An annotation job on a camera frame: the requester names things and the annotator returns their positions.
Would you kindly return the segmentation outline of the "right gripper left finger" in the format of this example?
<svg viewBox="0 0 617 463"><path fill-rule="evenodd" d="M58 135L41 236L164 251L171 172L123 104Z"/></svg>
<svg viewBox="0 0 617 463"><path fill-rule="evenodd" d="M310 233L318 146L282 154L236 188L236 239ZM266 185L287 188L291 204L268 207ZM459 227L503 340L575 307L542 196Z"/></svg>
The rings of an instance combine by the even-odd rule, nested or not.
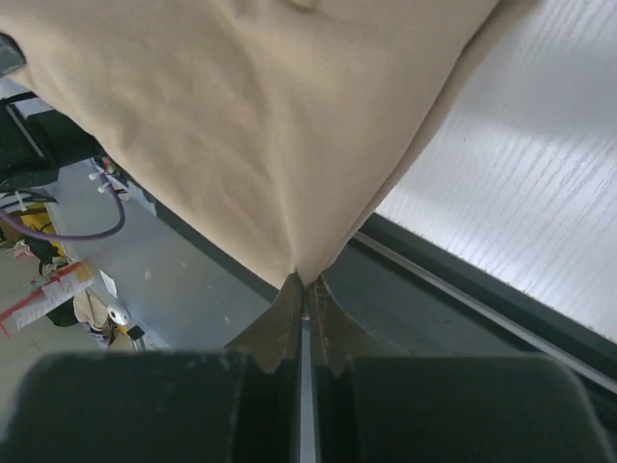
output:
<svg viewBox="0 0 617 463"><path fill-rule="evenodd" d="M249 357L233 445L235 462L298 462L304 286L287 276L272 305L228 344Z"/></svg>

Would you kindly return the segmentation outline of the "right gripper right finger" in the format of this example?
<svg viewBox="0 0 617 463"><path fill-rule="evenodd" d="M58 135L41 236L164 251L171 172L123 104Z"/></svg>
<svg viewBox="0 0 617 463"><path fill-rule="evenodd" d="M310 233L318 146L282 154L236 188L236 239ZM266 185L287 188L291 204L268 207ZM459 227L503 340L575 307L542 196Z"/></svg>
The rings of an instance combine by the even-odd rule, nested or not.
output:
<svg viewBox="0 0 617 463"><path fill-rule="evenodd" d="M338 304L323 276L308 287L308 323L317 460L358 462L360 444L352 361L407 357L410 352L363 327Z"/></svg>

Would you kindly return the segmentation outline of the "beige t shirt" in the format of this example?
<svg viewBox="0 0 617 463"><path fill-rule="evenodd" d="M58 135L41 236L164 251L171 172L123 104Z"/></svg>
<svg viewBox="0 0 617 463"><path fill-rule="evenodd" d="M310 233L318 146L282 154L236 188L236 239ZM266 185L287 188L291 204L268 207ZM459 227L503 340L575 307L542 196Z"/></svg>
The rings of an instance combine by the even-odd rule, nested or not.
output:
<svg viewBox="0 0 617 463"><path fill-rule="evenodd" d="M331 265L531 1L5 1L15 82L272 286Z"/></svg>

